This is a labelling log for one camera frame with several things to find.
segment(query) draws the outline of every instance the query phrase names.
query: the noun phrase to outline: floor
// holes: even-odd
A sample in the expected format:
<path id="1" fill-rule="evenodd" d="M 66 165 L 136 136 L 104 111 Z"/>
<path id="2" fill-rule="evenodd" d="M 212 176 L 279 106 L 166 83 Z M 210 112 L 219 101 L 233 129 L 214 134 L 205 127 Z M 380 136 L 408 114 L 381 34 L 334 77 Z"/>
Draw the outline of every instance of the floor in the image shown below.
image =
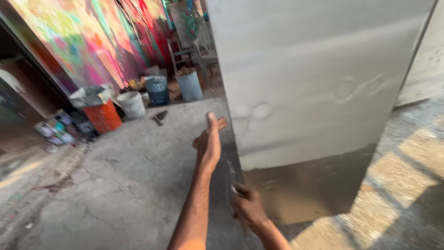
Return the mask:
<path id="1" fill-rule="evenodd" d="M 150 119 L 168 109 L 165 125 Z M 83 164 L 10 249 L 165 249 L 187 194 L 205 113 L 223 98 L 148 109 L 90 145 Z M 233 135 L 221 134 L 211 182 L 207 248 L 262 249 L 225 199 Z M 444 96 L 394 111 L 352 211 L 279 226 L 294 249 L 444 249 Z"/>

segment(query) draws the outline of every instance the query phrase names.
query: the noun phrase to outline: colorful mural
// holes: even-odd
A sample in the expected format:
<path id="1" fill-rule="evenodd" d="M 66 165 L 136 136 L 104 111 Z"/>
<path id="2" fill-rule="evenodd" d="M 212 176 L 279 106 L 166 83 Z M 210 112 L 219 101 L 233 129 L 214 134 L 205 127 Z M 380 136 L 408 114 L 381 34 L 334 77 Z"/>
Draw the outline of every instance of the colorful mural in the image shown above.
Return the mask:
<path id="1" fill-rule="evenodd" d="M 151 65 L 168 67 L 170 35 L 157 0 L 9 0 L 78 87 L 123 88 Z"/>

